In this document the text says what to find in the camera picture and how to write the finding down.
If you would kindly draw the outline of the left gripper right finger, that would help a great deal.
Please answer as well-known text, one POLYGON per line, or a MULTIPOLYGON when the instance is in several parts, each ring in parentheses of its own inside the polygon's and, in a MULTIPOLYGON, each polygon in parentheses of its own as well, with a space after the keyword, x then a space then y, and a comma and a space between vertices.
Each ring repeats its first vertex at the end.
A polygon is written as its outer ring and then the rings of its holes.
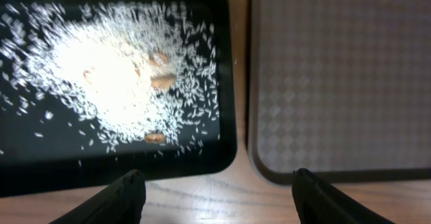
POLYGON ((293 173, 292 196, 301 224, 391 222, 305 168, 293 173))

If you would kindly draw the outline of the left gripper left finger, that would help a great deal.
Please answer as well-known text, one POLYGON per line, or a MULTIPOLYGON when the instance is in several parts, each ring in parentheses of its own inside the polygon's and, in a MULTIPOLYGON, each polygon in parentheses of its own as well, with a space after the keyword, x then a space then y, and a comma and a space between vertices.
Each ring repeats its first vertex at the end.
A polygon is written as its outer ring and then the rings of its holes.
POLYGON ((131 170, 53 223, 139 224, 145 201, 145 175, 131 170))

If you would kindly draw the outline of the rice leftovers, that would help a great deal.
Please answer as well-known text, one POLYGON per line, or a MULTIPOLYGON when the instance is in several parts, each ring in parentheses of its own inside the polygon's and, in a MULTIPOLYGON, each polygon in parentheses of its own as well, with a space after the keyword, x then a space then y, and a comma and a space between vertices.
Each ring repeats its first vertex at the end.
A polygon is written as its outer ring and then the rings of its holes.
POLYGON ((215 26, 185 2, 1 6, 1 81, 95 120, 109 151, 219 118, 215 26))

